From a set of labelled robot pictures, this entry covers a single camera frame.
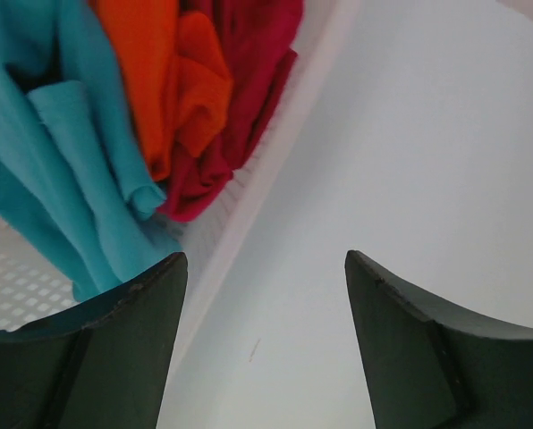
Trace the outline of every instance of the cloth pile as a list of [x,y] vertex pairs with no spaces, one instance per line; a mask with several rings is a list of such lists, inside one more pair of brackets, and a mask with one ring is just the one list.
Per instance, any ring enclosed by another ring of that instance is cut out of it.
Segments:
[[283,92],[303,0],[0,0],[0,215],[83,301],[181,246]]

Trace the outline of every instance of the white plastic basket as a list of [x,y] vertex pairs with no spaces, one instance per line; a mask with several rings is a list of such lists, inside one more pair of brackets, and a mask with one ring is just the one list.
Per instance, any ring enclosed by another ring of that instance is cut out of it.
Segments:
[[[189,285],[170,377],[223,284],[258,210],[298,138],[361,0],[305,0],[299,53],[254,155],[195,222],[169,224],[189,260]],[[14,330],[74,304],[71,283],[0,220],[0,329]]]

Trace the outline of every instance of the white surface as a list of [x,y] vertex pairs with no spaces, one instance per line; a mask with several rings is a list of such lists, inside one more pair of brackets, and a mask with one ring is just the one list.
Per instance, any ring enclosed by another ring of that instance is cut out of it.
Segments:
[[366,3],[159,427],[374,427],[350,248],[533,326],[533,23],[494,0]]

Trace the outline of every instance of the teal fabric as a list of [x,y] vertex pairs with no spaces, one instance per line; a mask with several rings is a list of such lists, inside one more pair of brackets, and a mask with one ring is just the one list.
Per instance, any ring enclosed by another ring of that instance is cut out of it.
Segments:
[[86,2],[0,0],[0,215],[85,300],[181,250],[164,201]]

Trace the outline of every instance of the folded cloth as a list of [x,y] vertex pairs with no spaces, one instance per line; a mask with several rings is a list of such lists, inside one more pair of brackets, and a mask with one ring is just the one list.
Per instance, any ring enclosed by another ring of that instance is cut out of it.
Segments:
[[199,156],[224,127],[233,78],[213,22],[204,13],[179,17],[178,0],[92,0],[114,45],[151,176],[172,168],[182,144]]
[[[289,50],[276,68],[268,97],[253,124],[249,146],[255,147],[273,116],[284,84],[296,60],[296,53]],[[181,145],[173,150],[173,169],[168,181],[167,200],[157,211],[177,222],[190,222],[197,218],[218,196],[233,178],[233,170],[221,152],[223,136],[209,145],[201,157],[194,158]]]
[[85,300],[179,251],[83,0],[0,0],[0,215]]
[[183,10],[213,19],[233,72],[233,98],[222,133],[199,159],[177,149],[159,207],[175,221],[196,218],[249,159],[282,95],[296,53],[290,48],[303,13],[303,0],[182,0]]

